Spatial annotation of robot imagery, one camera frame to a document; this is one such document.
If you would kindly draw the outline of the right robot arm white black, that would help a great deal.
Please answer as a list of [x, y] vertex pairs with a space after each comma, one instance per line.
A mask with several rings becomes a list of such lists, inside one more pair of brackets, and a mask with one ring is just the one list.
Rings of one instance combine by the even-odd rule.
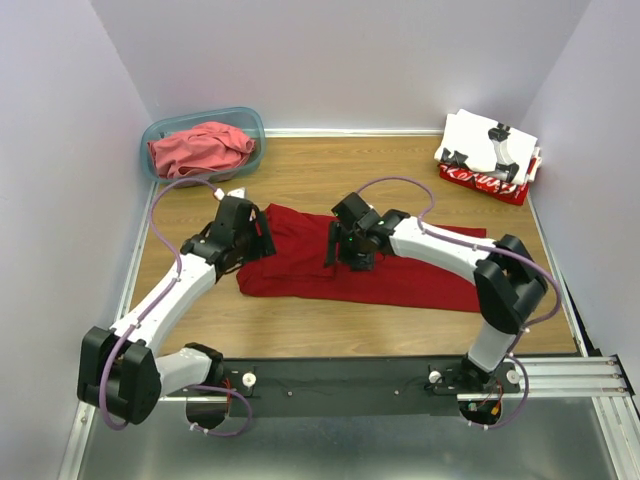
[[548, 291], [544, 271], [511, 235], [499, 241], [456, 234], [406, 212], [379, 214], [352, 192], [332, 209], [325, 263], [356, 271], [373, 268], [377, 255], [421, 261], [475, 287], [484, 324], [460, 363], [429, 374], [432, 389], [480, 392], [513, 350], [529, 317]]

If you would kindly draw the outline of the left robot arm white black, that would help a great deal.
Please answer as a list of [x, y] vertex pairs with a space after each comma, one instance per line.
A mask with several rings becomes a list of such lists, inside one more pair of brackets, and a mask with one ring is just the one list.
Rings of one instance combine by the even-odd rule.
[[146, 420], [158, 400], [184, 388], [201, 395], [228, 385], [219, 351], [189, 343], [158, 351], [194, 302], [225, 275], [273, 255], [267, 219], [248, 199], [227, 195], [214, 220], [176, 250], [170, 270], [128, 314], [92, 327], [80, 349], [77, 397], [95, 406], [114, 430]]

